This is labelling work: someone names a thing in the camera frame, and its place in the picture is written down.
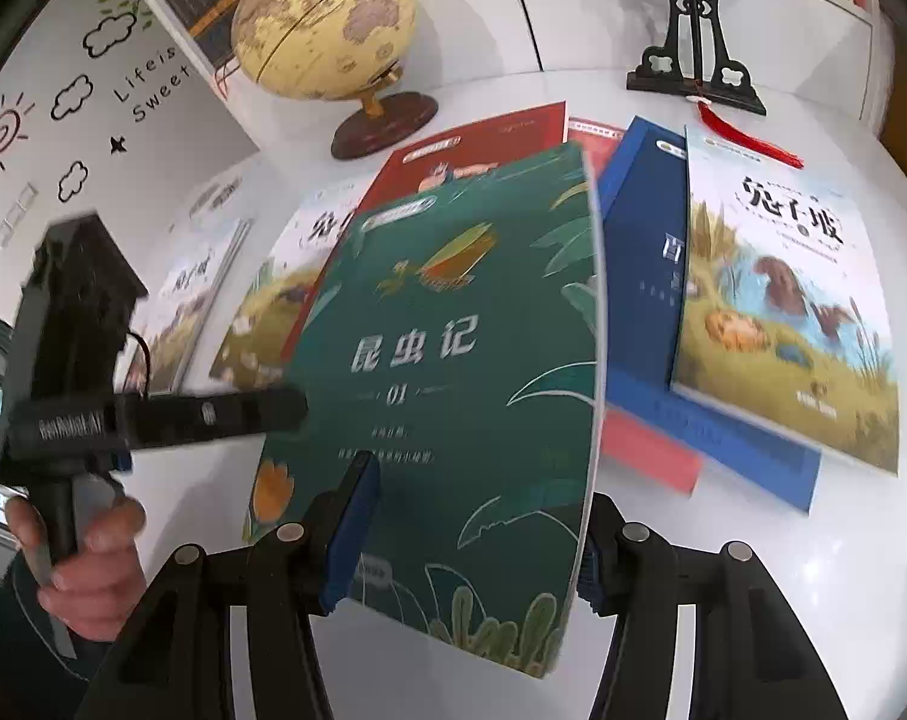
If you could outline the person left hand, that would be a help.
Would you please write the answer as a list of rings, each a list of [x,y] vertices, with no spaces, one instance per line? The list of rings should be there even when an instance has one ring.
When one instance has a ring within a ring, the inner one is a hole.
[[[132,497],[101,511],[85,532],[82,550],[38,582],[44,611],[82,639],[113,642],[147,587],[136,546],[144,527],[144,507]]]

